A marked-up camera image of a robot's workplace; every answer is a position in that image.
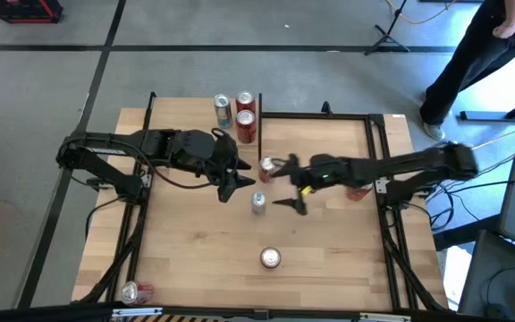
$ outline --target tripod stand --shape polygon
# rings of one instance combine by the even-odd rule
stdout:
[[[377,51],[379,49],[379,46],[381,46],[381,44],[383,44],[383,43],[394,43],[398,47],[400,47],[402,49],[402,51],[407,52],[407,53],[410,52],[410,49],[406,48],[403,44],[398,42],[395,38],[391,37],[391,32],[393,31],[394,24],[397,23],[397,20],[399,20],[399,16],[401,15],[402,8],[404,8],[404,5],[406,3],[407,3],[407,0],[402,0],[401,7],[394,11],[393,23],[391,23],[391,27],[389,27],[388,31],[385,32],[384,29],[381,28],[381,26],[375,25],[375,28],[381,32],[382,37],[379,40],[377,40],[376,43],[368,51],[365,52],[365,55],[373,54],[375,51]]]

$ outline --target gray floor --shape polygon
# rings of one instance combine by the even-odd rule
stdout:
[[[103,44],[115,0],[62,1],[66,17],[58,25],[8,25],[0,21],[0,44]],[[442,4],[410,0],[406,15],[422,20]],[[422,25],[400,21],[394,35],[407,45],[455,46],[476,4],[457,4]],[[306,44],[371,45],[373,25],[388,25],[384,1],[319,2],[220,0],[128,1],[115,44]],[[406,114],[416,149],[434,144],[418,126],[423,90],[441,72],[448,54],[338,53],[111,53],[97,94],[90,131],[113,131],[121,107],[144,107],[154,90],[161,97],[209,97],[241,89],[264,93],[269,111],[317,111],[329,100],[335,111]],[[0,199],[21,216],[1,228],[13,256],[1,258],[0,294],[16,294],[21,269],[31,253],[56,176],[61,139],[77,122],[98,53],[0,52]],[[515,129],[515,125],[461,123],[464,109],[507,110],[515,106],[515,60],[467,89],[446,122],[448,139],[471,144]],[[481,167],[513,153],[515,135],[481,148]],[[509,166],[474,181],[507,178]],[[462,193],[478,216],[499,211],[504,187]],[[72,184],[47,258],[35,305],[66,303],[79,266],[84,219],[96,193]],[[431,212],[444,209],[442,197]],[[470,222],[460,205],[451,226]],[[0,309],[13,305],[1,297]]]

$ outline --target wooden table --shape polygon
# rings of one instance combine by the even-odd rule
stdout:
[[[144,109],[123,108],[116,132],[140,130],[144,114]],[[404,116],[385,115],[384,119],[391,155],[412,152]],[[213,127],[212,98],[157,98],[149,128],[210,131]],[[236,138],[235,127],[229,133]],[[240,157],[253,167],[241,174],[257,179],[257,184],[235,191],[227,204],[218,202],[216,187],[186,191],[154,180],[136,274],[137,280],[156,287],[151,304],[391,310],[375,194],[353,202],[345,198],[343,187],[332,187],[306,196],[308,215],[300,216],[291,208],[271,204],[275,199],[293,198],[295,190],[287,178],[278,178],[272,185],[258,180],[258,140],[238,147]],[[264,119],[262,152],[283,158],[296,153],[303,165],[318,153],[368,157],[364,124],[339,120]],[[109,157],[109,163],[131,173],[134,161]],[[160,170],[183,184],[206,180],[177,170]],[[256,216],[251,213],[250,196],[260,190],[266,193],[266,213]],[[97,204],[114,197],[114,191],[101,191]],[[420,199],[413,202],[423,205]],[[72,293],[74,300],[90,291],[111,264],[123,209],[123,203],[114,203],[94,215]],[[411,265],[428,291],[446,306],[429,219],[414,208],[402,215]],[[259,262],[261,250],[268,246],[282,253],[282,264],[274,270],[264,269]],[[406,307],[398,268],[397,279]]]

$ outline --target can lid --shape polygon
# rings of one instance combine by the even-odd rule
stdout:
[[[256,206],[262,206],[266,204],[266,195],[263,191],[255,192],[251,196],[251,202]]]
[[[139,287],[136,283],[130,281],[127,282],[121,290],[121,300],[123,302],[133,302],[139,296]]]
[[[282,261],[282,254],[280,254],[279,250],[268,247],[261,252],[261,263],[265,267],[274,268],[279,265]]]
[[[214,97],[214,105],[217,107],[226,107],[230,104],[230,98],[225,94],[218,94]]]
[[[240,92],[240,94],[238,94],[238,102],[242,103],[242,104],[248,104],[248,103],[251,103],[254,101],[254,95],[251,94],[251,92],[247,91],[247,90],[243,90]]]
[[[260,165],[261,165],[262,169],[267,170],[267,171],[274,170],[274,168],[275,168],[274,160],[272,160],[271,157],[262,158]]]
[[[254,122],[256,116],[254,116],[254,114],[251,113],[251,111],[243,110],[238,113],[236,119],[238,120],[238,123],[240,123],[241,125],[250,125]]]

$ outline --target soda can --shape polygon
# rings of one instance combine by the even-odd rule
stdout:
[[[266,212],[266,195],[263,191],[251,195],[251,212],[260,215]]]
[[[214,97],[215,115],[218,118],[218,126],[227,129],[232,126],[232,108],[230,107],[230,98],[224,94],[218,94]]]
[[[256,116],[251,111],[240,111],[236,117],[236,131],[241,143],[251,143],[256,138]]]
[[[282,262],[282,253],[273,247],[267,247],[261,251],[259,258],[261,260],[261,265],[265,268],[273,269],[278,267]]]
[[[126,305],[144,304],[154,296],[154,286],[134,281],[126,282],[121,290],[121,300]]]
[[[275,172],[274,161],[271,157],[264,157],[259,161],[259,170],[257,176],[259,180],[263,183],[272,183],[274,182],[274,178],[272,178],[272,174]]]
[[[373,190],[373,183],[366,184],[360,188],[345,187],[345,196],[349,200],[360,201],[365,198],[371,190]]]
[[[251,113],[256,113],[256,98],[251,92],[247,90],[241,91],[236,97],[236,107],[238,109],[238,113],[243,110],[251,111]]]

